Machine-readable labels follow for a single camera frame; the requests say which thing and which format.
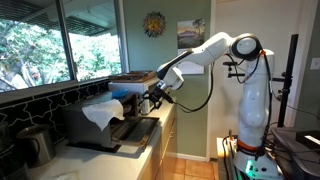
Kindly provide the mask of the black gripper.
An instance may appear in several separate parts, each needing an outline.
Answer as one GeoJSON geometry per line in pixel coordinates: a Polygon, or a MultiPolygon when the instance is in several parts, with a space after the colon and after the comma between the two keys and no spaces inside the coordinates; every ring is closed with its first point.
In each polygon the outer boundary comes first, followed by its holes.
{"type": "Polygon", "coordinates": [[[153,109],[159,109],[161,107],[162,99],[173,104],[173,99],[166,93],[167,89],[168,86],[166,83],[160,80],[151,92],[146,91],[142,94],[142,100],[150,100],[153,103],[153,109]]]}

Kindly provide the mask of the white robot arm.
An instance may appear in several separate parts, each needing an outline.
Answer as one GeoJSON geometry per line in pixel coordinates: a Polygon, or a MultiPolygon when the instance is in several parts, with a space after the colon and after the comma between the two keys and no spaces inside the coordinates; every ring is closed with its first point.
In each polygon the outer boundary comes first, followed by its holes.
{"type": "Polygon", "coordinates": [[[202,45],[185,50],[158,68],[158,84],[152,91],[145,92],[143,97],[151,100],[155,108],[161,106],[161,99],[171,102],[172,98],[166,90],[177,90],[183,84],[178,64],[189,61],[205,66],[223,55],[246,62],[233,164],[250,179],[282,180],[276,161],[265,150],[272,113],[274,53],[263,48],[255,35],[245,33],[232,38],[225,32],[219,32],[202,45]]]}

